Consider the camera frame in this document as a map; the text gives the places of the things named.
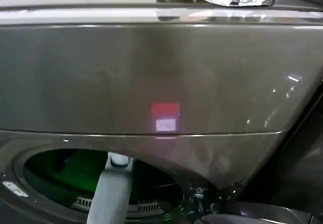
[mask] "gray metallic panel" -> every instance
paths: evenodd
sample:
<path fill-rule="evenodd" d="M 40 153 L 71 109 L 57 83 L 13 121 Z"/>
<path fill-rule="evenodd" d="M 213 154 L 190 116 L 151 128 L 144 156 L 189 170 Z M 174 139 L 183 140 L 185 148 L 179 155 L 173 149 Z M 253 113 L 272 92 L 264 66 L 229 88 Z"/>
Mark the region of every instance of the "gray metallic panel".
<path fill-rule="evenodd" d="M 287 129 L 320 83 L 323 27 L 0 28 L 0 129 L 209 134 Z M 156 129 L 157 103 L 180 111 Z"/>
<path fill-rule="evenodd" d="M 0 173 L 12 170 L 15 156 L 26 158 L 57 148 L 118 152 L 153 166 L 201 176 L 222 189 L 248 179 L 275 150 L 282 134 L 207 136 L 58 135 L 2 132 Z"/>

